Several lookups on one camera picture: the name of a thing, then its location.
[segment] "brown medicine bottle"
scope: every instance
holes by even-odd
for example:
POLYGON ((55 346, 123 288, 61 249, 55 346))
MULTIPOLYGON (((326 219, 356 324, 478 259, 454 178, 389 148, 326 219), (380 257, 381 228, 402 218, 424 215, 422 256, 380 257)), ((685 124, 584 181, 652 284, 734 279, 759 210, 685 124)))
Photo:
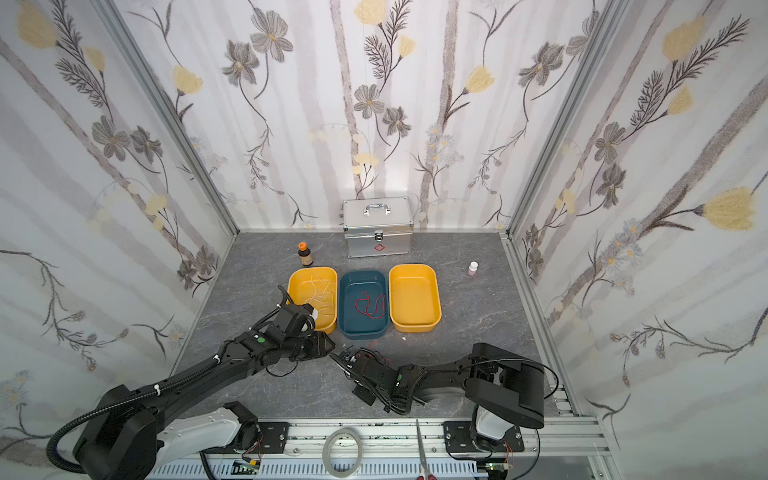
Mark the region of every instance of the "brown medicine bottle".
POLYGON ((312 250, 306 246, 306 242, 299 243, 299 257, 304 266, 310 266, 315 261, 312 258, 312 250))

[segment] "scissors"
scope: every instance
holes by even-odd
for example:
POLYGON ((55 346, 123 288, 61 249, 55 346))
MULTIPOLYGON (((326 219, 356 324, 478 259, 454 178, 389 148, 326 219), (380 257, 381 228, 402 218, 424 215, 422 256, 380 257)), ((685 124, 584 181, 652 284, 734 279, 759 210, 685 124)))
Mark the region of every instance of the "scissors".
POLYGON ((419 427, 419 420, 416 420, 416 436, 419 438, 419 457, 422 460, 422 474, 416 480, 437 480, 435 476, 429 473, 427 465, 427 456, 424 453, 424 442, 422 441, 422 429, 419 427))

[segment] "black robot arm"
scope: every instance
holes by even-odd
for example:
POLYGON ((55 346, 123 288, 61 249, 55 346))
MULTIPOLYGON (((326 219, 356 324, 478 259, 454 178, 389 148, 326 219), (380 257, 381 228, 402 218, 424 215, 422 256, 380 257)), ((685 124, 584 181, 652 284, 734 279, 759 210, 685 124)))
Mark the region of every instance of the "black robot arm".
POLYGON ((282 358, 302 362, 327 355, 335 345, 325 333, 314 331, 312 306, 288 303, 281 290, 283 302, 275 310, 226 341, 212 358, 139 389, 121 385, 105 393, 94 411, 51 437, 46 448, 51 463, 100 480, 145 478, 164 447, 158 433, 191 406, 282 358), (58 442, 83 423, 87 425, 72 451, 76 464, 61 457, 58 442))
POLYGON ((330 357, 357 384, 356 396, 369 405, 380 400, 387 412, 408 415, 414 401, 466 397, 508 423, 544 427, 545 367, 487 343, 476 343, 469 355, 435 366, 393 369, 367 349, 330 357))

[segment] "yellow plastic tray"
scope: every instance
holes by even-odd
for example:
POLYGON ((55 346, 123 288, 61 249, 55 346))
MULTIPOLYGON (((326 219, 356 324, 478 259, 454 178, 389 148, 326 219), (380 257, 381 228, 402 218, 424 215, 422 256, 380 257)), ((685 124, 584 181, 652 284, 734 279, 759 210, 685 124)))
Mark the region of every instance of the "yellow plastic tray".
POLYGON ((401 332, 428 332, 442 318, 437 276, 429 265, 406 263, 389 271, 389 315, 401 332))
POLYGON ((302 268, 288 280, 288 294, 298 305, 308 303, 319 310, 315 329, 331 333, 336 329, 339 276, 328 266, 302 268))

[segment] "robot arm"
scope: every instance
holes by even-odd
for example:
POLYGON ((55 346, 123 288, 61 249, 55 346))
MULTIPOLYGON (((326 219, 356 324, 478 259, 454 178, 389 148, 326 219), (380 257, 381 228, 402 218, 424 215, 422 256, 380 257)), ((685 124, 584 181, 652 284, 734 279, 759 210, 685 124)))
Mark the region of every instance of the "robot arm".
POLYGON ((335 345, 328 336, 314 331, 312 306, 288 303, 289 297, 282 290, 283 302, 275 310, 225 342, 212 359, 155 384, 132 391, 121 385, 105 393, 94 411, 69 422, 51 437, 46 447, 48 459, 69 472, 87 473, 99 480, 121 480, 144 478, 155 466, 158 455, 163 462, 169 462, 190 449, 200 450, 197 443, 205 444, 205 448, 228 445, 235 440, 241 445, 252 445, 257 437, 257 421, 240 404, 210 414, 213 418, 208 418, 207 423, 214 426, 203 427, 199 418, 176 422, 185 435, 179 437, 181 432, 174 427, 174 438, 184 439, 182 442, 164 439, 169 437, 164 432, 201 399, 255 375, 281 358, 303 362, 333 350, 335 345), (59 455, 58 442, 83 423, 87 425, 72 451, 79 462, 75 464, 59 455), (203 442, 206 435, 214 437, 203 442))
POLYGON ((487 343, 472 353, 436 366, 405 365, 393 369, 367 349, 329 355, 357 385, 353 393, 368 405, 378 399, 384 410, 408 415, 412 402, 466 397, 478 408, 470 437, 492 450, 513 425, 544 427, 544 367, 524 356, 487 343))

